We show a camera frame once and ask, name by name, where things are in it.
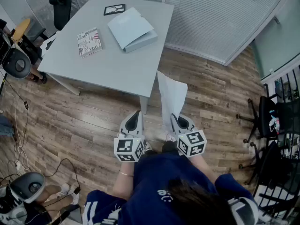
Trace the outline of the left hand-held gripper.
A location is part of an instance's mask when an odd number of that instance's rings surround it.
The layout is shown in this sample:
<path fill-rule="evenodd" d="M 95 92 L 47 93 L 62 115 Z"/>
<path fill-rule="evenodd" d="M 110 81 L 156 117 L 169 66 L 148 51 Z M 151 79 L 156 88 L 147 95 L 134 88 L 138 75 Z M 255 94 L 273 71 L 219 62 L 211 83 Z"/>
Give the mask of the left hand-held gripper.
<path fill-rule="evenodd" d="M 136 111 L 127 116 L 120 125 L 114 139 L 114 154 L 120 162 L 138 162 L 145 145 L 143 135 L 143 114 Z"/>

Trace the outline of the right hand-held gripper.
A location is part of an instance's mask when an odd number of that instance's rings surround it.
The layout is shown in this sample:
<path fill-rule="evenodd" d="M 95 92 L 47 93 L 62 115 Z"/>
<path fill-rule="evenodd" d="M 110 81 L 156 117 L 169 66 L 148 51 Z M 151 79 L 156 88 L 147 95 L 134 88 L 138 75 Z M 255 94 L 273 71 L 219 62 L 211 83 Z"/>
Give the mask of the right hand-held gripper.
<path fill-rule="evenodd" d="M 176 117 L 172 113 L 171 125 L 180 156 L 190 158 L 204 153 L 207 139 L 203 130 L 199 130 L 189 117 L 181 114 Z"/>

